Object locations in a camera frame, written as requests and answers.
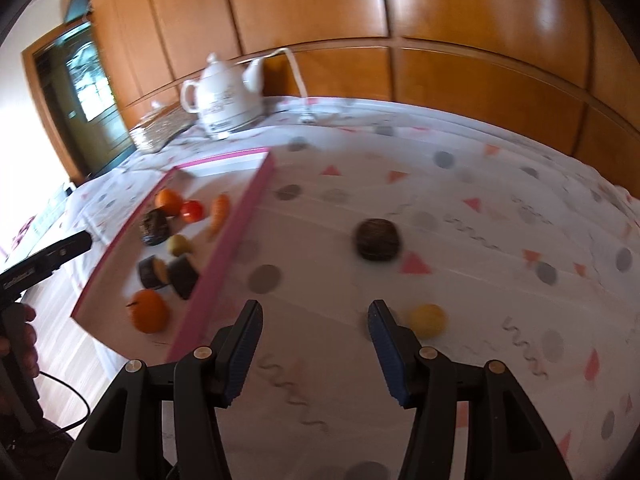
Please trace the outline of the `wooden glass door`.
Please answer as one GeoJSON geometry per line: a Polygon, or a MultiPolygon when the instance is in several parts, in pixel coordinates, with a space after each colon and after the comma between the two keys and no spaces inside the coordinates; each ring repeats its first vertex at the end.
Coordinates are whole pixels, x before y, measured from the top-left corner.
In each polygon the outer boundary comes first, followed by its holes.
{"type": "Polygon", "coordinates": [[[89,20],[55,27],[22,52],[22,61],[44,131],[73,184],[134,152],[89,20]]]}

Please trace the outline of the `red tomato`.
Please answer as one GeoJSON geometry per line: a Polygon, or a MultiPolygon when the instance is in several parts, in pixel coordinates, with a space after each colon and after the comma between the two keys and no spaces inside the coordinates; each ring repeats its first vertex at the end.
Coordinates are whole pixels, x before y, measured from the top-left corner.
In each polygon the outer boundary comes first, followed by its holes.
{"type": "Polygon", "coordinates": [[[180,208],[180,217],[186,223],[199,222],[205,217],[205,208],[198,200],[186,200],[180,208]]]}

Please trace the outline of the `orange with stem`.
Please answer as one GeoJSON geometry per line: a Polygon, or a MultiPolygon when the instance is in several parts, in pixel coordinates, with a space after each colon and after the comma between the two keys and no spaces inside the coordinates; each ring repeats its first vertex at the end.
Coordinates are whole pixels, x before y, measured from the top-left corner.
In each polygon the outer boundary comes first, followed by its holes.
{"type": "Polygon", "coordinates": [[[136,292],[126,308],[132,326],[144,334],[163,332],[171,319],[171,310],[163,297],[153,289],[136,292]]]}

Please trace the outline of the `yellow round fruit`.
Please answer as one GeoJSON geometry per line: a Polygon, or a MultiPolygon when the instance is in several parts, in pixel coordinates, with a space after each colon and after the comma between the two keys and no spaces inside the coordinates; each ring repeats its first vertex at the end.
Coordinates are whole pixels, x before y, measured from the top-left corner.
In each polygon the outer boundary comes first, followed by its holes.
{"type": "Polygon", "coordinates": [[[419,339],[432,339],[445,333],[448,315],[437,304],[421,304],[409,312],[409,326],[419,339]]]}
{"type": "Polygon", "coordinates": [[[192,254],[193,247],[188,238],[181,234],[175,234],[166,240],[166,250],[173,257],[180,257],[185,254],[192,254]]]}

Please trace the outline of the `dark cut eggplant piece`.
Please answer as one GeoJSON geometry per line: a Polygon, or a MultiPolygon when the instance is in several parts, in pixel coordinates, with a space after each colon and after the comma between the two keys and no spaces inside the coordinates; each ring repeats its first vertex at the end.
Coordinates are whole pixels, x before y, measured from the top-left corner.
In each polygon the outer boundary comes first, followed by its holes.
{"type": "Polygon", "coordinates": [[[138,263],[138,275],[146,289],[160,289],[169,284],[167,266],[157,256],[149,256],[138,263]]]}

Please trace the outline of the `small orange carrot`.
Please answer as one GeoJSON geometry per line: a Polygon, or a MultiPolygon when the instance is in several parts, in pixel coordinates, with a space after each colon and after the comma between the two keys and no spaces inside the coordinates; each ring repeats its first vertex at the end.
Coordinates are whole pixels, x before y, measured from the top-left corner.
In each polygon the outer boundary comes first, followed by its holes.
{"type": "Polygon", "coordinates": [[[219,194],[210,205],[210,222],[207,231],[208,237],[212,240],[224,227],[231,209],[230,196],[227,193],[219,194]]]}

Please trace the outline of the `white ceramic electric kettle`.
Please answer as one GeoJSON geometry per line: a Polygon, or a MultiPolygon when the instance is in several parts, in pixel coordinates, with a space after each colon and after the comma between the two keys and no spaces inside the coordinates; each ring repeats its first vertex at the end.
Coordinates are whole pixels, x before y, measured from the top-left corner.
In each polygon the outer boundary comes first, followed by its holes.
{"type": "Polygon", "coordinates": [[[262,59],[233,63],[212,52],[206,62],[198,80],[182,84],[180,103],[212,139],[224,140],[264,116],[262,59]]]}

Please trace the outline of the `dark brown wrinkled fruit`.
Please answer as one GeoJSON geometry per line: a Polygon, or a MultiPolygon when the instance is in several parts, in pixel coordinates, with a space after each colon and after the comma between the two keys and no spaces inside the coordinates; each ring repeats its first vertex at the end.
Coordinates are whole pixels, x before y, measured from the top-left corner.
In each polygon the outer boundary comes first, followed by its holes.
{"type": "Polygon", "coordinates": [[[141,241],[145,246],[162,244],[171,237],[171,229],[166,214],[158,208],[146,212],[140,221],[141,241]]]}

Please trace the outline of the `ornate silver tissue box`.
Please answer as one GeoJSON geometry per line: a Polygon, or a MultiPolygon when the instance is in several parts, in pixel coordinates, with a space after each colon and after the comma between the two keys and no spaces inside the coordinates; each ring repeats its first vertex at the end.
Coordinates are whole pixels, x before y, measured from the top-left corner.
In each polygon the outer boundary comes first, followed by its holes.
{"type": "Polygon", "coordinates": [[[179,102],[167,105],[153,102],[152,110],[134,125],[129,136],[138,151],[158,153],[176,136],[191,128],[197,119],[198,116],[187,112],[179,102]]]}

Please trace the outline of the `white patterned tablecloth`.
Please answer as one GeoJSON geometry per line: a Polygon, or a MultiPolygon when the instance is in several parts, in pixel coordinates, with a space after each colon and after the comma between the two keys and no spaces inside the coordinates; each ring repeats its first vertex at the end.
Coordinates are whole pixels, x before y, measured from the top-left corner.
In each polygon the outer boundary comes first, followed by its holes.
{"type": "Polygon", "coordinates": [[[239,400],[219,416],[238,479],[390,478],[411,416],[387,391],[366,330],[375,299],[407,324],[425,308],[431,343],[455,361],[506,363],[576,479],[602,479],[639,426],[639,196],[548,146],[434,110],[320,102],[303,126],[280,102],[220,142],[199,128],[134,155],[67,201],[51,238],[87,230],[90,252],[27,294],[47,370],[96,399],[126,359],[191,349],[246,300],[265,325],[239,400]],[[170,326],[129,322],[140,286],[136,210],[161,188],[209,205],[228,194],[229,255],[206,221],[190,240],[200,288],[160,294],[170,326]]]}

